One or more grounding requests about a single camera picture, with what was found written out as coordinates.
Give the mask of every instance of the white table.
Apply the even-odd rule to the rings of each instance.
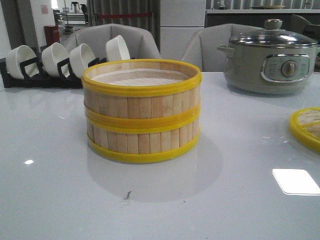
[[[273,170],[320,185],[320,154],[288,131],[291,113],[320,106],[320,75],[285,96],[237,90],[222,73],[201,88],[197,146],[139,165],[88,147],[82,89],[2,85],[0,239],[319,239],[320,196],[285,194]]]

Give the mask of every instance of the bamboo steamer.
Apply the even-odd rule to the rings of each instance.
[[[89,67],[82,75],[89,145],[126,163],[178,157],[199,138],[198,67],[132,59]]]

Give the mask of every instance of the gray chair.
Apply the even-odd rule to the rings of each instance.
[[[181,61],[196,65],[202,72],[223,72],[226,54],[217,47],[228,45],[231,36],[257,29],[261,28],[227,23],[199,30],[191,37]]]
[[[310,25],[311,22],[309,22],[307,19],[305,19],[303,16],[292,14],[290,16],[290,31],[302,34],[306,28],[307,25]]]
[[[130,57],[135,59],[160,59],[160,53],[151,33],[145,29],[120,24],[85,27],[72,33],[63,43],[70,52],[80,44],[87,44],[97,58],[106,57],[107,41],[121,35]]]

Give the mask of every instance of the black dish rack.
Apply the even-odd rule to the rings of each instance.
[[[106,58],[99,59],[98,57],[89,62],[88,67],[96,64],[105,63]],[[26,66],[36,63],[39,73],[29,76],[26,73]],[[62,72],[62,67],[67,65],[70,75],[66,77]],[[13,78],[7,71],[6,58],[0,59],[0,72],[2,76],[3,86],[5,88],[63,88],[63,89],[80,89],[82,88],[81,79],[78,78],[70,64],[69,58],[66,58],[57,63],[59,77],[51,77],[44,69],[43,63],[36,56],[34,58],[22,61],[20,63],[20,70],[23,79]]]

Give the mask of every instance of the yellow steamer lid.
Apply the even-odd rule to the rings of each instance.
[[[320,107],[294,112],[289,119],[289,130],[299,142],[320,152]]]

